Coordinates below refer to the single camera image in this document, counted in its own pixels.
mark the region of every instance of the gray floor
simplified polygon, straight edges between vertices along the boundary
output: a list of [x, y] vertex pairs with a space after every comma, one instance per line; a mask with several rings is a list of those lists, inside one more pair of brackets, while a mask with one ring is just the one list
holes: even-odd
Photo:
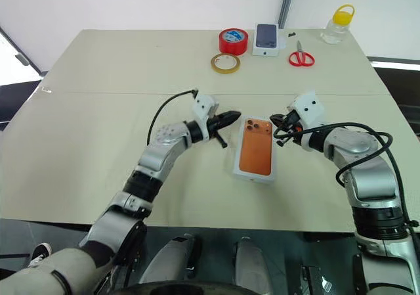
[[[263, 251], [275, 294], [308, 294], [300, 289], [301, 264], [320, 266], [323, 276], [333, 283], [329, 294], [353, 294], [351, 256], [357, 253], [353, 238], [307, 242], [302, 233], [235, 229], [198, 229], [149, 227], [146, 255], [131, 274], [130, 284], [139, 280], [156, 253], [173, 237], [190, 233], [203, 239], [203, 252], [196, 279], [231, 283], [233, 245], [241, 237], [251, 237]], [[84, 232], [51, 225], [0, 219], [0, 254], [30, 253], [40, 242], [48, 242], [54, 251], [76, 246]], [[0, 260], [0, 268], [19, 270], [29, 259]], [[121, 285], [124, 271], [117, 285]]]

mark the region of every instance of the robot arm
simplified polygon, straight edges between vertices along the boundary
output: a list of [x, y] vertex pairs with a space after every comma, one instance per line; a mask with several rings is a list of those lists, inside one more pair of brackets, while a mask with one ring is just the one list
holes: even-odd
[[240, 112], [215, 115], [212, 96], [197, 95], [194, 121], [162, 127], [144, 150], [122, 191], [95, 221], [79, 248], [63, 249], [37, 267], [23, 269], [0, 282], [2, 294], [91, 294], [115, 265], [133, 261], [146, 235], [144, 218], [171, 171], [175, 160], [192, 144], [217, 138]]
[[[352, 206], [361, 250], [353, 263], [356, 293], [387, 294], [389, 290], [390, 294], [420, 294], [419, 262], [413, 243], [416, 237], [407, 230], [398, 182], [378, 156], [377, 140], [369, 133], [342, 127], [352, 123], [326, 125], [324, 108], [314, 93], [299, 96], [288, 110], [286, 116], [271, 117], [278, 126], [274, 133], [278, 144], [283, 146], [293, 138], [305, 150], [322, 152], [340, 169], [337, 180], [346, 189]], [[287, 134], [278, 135], [279, 131]], [[392, 137], [380, 134], [389, 137], [385, 143], [389, 146]]]

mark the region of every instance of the scissors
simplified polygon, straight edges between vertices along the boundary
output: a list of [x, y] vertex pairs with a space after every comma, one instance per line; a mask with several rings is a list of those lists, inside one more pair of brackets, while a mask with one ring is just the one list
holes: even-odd
[[308, 52], [302, 50], [301, 42], [297, 42], [297, 51], [289, 56], [289, 63], [293, 66], [309, 67], [315, 63], [315, 58]]

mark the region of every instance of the black shoe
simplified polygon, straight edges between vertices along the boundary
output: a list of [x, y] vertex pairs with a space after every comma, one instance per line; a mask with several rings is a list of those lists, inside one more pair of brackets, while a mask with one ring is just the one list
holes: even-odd
[[53, 250], [51, 249], [51, 246], [46, 242], [37, 245], [32, 252], [31, 262], [29, 263], [28, 267], [38, 266], [39, 262], [52, 254]]

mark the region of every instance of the white wall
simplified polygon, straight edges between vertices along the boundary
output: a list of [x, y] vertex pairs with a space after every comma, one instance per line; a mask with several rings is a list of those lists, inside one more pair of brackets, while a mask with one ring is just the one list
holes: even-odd
[[356, 8], [351, 32], [367, 56], [420, 59], [420, 0], [293, 0], [286, 27], [324, 27], [347, 3]]
[[[0, 26], [41, 70], [82, 29], [252, 28], [276, 22], [282, 0], [0, 0]], [[293, 0], [286, 27], [325, 26], [353, 3], [366, 55], [420, 59], [420, 0]]]
[[0, 0], [0, 26], [41, 70], [82, 29], [252, 28], [282, 0]]

